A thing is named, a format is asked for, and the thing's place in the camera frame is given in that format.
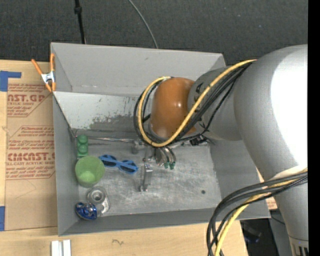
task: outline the small object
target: small object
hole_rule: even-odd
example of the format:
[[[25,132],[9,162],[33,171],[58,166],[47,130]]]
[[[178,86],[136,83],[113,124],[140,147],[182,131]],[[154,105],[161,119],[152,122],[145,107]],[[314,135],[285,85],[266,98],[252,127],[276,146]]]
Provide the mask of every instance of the small object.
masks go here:
[[[55,81],[55,55],[51,53],[50,55],[50,72],[48,74],[44,74],[39,67],[38,63],[35,59],[32,59],[31,62],[33,63],[36,71],[41,75],[43,81],[45,82],[45,87],[48,89],[50,93],[52,91],[56,91],[56,81]]]
[[[134,140],[131,146],[131,153],[136,155],[139,153],[139,150],[145,148],[145,144],[141,140]]]
[[[89,203],[95,205],[98,217],[110,209],[107,192],[103,186],[90,188],[86,194],[86,199]]]
[[[71,256],[71,240],[51,241],[51,256]]]
[[[170,170],[173,170],[175,168],[175,166],[176,166],[176,162],[171,162],[169,164]]]
[[[204,136],[202,136],[202,135],[200,135],[199,137],[196,137],[196,138],[194,138],[194,139],[191,139],[191,140],[190,140],[190,144],[191,144],[192,146],[198,146],[199,144],[204,143],[204,142],[206,142],[206,141],[207,141],[207,138],[204,137]]]
[[[104,163],[95,156],[87,155],[78,160],[75,165],[75,175],[79,184],[91,188],[97,184],[105,174]]]
[[[88,155],[89,145],[88,145],[88,137],[86,135],[82,134],[77,136],[76,145],[77,145],[78,159]]]
[[[152,178],[153,170],[150,167],[150,164],[145,163],[142,166],[142,172],[141,172],[141,185],[140,185],[140,191],[145,192],[148,191],[148,185],[151,184],[151,178]]]
[[[122,162],[109,154],[99,156],[99,159],[103,162],[105,167],[118,167],[121,171],[127,174],[134,174],[138,170],[138,166],[132,160],[124,160]]]
[[[90,202],[78,202],[75,205],[76,214],[86,221],[93,221],[98,217],[97,208]]]

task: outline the black cable stand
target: black cable stand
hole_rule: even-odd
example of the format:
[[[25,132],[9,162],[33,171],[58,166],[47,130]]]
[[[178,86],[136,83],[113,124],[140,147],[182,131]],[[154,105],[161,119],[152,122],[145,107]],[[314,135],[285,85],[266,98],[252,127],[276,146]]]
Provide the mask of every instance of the black cable stand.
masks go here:
[[[84,26],[82,24],[82,7],[80,6],[80,1],[79,0],[74,0],[75,1],[75,7],[74,7],[74,13],[78,16],[78,22],[79,22],[79,27],[80,27],[80,34],[81,34],[81,43],[82,44],[87,44],[86,38],[85,38],[85,31],[84,31]]]

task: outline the cardboard sheet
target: cardboard sheet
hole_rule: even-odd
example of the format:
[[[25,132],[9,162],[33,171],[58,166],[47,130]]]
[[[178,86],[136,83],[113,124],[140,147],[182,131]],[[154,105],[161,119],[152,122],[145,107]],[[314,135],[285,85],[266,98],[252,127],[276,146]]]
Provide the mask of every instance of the cardboard sheet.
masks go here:
[[[39,64],[48,71],[48,63]],[[6,124],[1,124],[7,145],[4,229],[56,226],[52,94],[31,62],[1,61],[0,70],[22,73],[20,79],[9,78],[2,93],[7,100]]]

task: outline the orange clip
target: orange clip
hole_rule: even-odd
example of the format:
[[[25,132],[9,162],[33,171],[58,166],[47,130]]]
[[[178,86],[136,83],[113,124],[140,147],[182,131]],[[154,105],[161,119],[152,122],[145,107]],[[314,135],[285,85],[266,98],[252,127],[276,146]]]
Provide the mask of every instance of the orange clip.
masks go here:
[[[33,63],[36,71],[39,73],[39,75],[41,75],[43,81],[45,82],[45,87],[48,89],[48,91],[50,93],[52,93],[52,91],[56,91],[56,81],[55,81],[55,55],[53,53],[51,53],[50,55],[50,72],[48,74],[44,74],[41,70],[41,68],[39,67],[38,63],[36,62],[35,59],[32,59],[31,62]]]

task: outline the metal bracket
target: metal bracket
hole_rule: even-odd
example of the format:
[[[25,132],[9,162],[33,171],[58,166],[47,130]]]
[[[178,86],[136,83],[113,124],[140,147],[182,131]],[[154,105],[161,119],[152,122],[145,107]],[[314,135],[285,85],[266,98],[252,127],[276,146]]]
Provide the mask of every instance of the metal bracket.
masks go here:
[[[148,191],[148,185],[151,184],[153,170],[150,167],[150,164],[144,163],[142,166],[141,175],[143,178],[141,179],[140,191],[145,192]]]
[[[51,256],[71,256],[71,240],[51,241]]]

